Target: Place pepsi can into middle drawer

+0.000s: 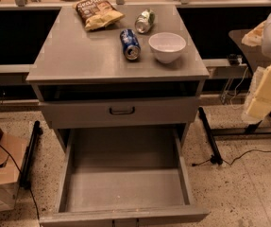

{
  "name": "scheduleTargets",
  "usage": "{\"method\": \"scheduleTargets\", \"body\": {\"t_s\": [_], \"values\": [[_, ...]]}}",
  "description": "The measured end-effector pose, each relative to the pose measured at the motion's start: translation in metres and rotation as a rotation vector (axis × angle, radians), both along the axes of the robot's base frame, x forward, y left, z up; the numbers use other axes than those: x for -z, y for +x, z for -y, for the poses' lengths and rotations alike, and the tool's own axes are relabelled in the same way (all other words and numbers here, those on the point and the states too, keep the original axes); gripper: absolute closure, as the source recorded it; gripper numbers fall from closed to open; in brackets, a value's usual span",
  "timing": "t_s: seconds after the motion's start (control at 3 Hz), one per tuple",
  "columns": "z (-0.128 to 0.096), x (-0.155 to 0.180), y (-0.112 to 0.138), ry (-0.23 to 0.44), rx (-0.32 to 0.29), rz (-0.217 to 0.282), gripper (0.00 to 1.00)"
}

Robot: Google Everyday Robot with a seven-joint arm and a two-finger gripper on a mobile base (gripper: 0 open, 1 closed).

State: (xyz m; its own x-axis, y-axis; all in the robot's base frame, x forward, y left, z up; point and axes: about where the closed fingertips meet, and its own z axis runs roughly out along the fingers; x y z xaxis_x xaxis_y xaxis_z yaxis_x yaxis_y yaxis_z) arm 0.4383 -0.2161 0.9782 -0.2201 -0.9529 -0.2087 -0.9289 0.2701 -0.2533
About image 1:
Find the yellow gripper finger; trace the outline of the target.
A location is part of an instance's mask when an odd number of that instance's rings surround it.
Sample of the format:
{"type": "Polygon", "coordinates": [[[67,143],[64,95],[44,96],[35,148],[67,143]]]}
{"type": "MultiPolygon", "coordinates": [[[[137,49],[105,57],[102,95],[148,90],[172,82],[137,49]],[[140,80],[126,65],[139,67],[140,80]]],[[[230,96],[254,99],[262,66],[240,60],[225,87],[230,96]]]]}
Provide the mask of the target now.
{"type": "Polygon", "coordinates": [[[264,120],[271,112],[271,64],[258,67],[245,101],[245,120],[264,120]]]}

